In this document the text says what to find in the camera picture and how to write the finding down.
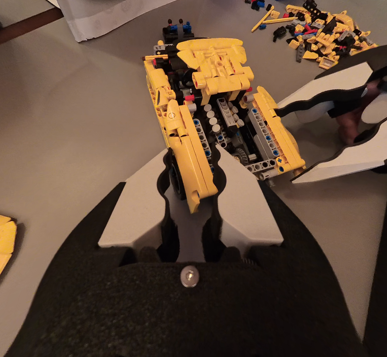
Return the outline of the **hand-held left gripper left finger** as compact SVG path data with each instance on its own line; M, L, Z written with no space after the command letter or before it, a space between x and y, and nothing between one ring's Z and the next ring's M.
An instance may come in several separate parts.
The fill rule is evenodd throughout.
M99 247L129 247L136 254L144 247L153 247L163 262L177 260L178 229L165 195L170 187L172 157L172 149L166 148L126 180Z

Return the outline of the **grey desk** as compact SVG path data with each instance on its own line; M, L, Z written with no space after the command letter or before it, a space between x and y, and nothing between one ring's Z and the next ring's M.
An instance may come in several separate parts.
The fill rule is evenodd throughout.
M280 0L276 10L304 0ZM386 0L315 0L348 10L386 44ZM243 0L177 0L113 32L77 43L64 18L1 45L1 214L17 219L19 240L1 277L1 356L17 337L38 285L61 244L121 181L157 155L164 141L141 56L167 19L191 21L199 36L240 38L255 87L276 101L313 79L286 41L251 33L262 12ZM340 282L364 338L386 204L386 175L370 171L272 188L311 231Z

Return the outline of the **person's right hand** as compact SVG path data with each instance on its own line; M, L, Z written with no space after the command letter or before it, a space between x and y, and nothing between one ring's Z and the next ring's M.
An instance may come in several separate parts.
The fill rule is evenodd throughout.
M341 141L345 145L350 145L354 139L359 135L358 127L363 113L363 108L357 108L351 112L336 117L338 124L338 133Z

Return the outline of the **yellow toy car panel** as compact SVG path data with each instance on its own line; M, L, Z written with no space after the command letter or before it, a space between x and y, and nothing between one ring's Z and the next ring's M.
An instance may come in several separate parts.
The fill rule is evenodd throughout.
M8 216L0 215L0 273L12 257L17 233L16 222Z

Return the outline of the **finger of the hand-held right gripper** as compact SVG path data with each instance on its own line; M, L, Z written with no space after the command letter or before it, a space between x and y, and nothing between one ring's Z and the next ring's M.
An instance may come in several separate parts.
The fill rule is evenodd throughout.
M298 176L293 184L322 181L380 167L387 158L386 99L375 99L362 114L362 121L375 123L375 129L364 140L346 146L327 160L315 163Z
M367 62L310 81L278 103L277 116L296 113L301 123L309 123L333 109L334 101L360 98L373 70Z

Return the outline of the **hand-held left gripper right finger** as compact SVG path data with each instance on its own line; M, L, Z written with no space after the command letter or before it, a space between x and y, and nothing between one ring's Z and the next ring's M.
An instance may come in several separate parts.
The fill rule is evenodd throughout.
M281 245L283 236L256 177L220 145L212 147L217 193L202 231L206 262L218 262L227 247L245 257L251 247Z

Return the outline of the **pile of loose toy bricks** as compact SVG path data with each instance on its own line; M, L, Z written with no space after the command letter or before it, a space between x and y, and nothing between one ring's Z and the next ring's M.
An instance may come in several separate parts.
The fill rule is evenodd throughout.
M342 59L379 47L370 39L370 31L361 30L346 10L332 14L320 10L314 0L306 0L302 6L287 5L283 17L271 4L266 11L251 32L282 24L273 31L273 42L288 36L286 42L296 51L298 63L312 60L327 70Z

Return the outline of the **yellow toy car model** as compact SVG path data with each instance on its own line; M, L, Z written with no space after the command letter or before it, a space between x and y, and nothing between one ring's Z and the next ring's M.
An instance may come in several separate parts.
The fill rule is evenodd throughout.
M167 148L170 179L191 213L215 195L214 144L260 180L305 169L297 142L275 113L262 87L254 93L253 71L243 42L201 38L189 21L162 29L154 54L142 58L152 104Z

